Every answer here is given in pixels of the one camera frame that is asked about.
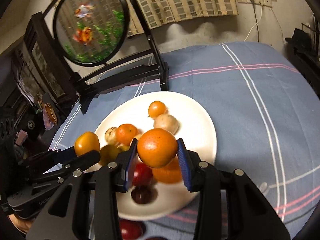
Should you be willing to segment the person's left hand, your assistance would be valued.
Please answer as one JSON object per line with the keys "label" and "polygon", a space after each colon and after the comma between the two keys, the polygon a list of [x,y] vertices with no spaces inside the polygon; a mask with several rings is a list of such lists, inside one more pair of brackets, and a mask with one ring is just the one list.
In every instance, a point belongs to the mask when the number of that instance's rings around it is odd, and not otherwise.
{"label": "person's left hand", "polygon": [[11,222],[14,224],[14,226],[20,230],[22,233],[27,234],[28,231],[30,230],[33,220],[25,220],[21,219],[19,216],[16,214],[11,214],[8,216],[8,218],[11,220]]}

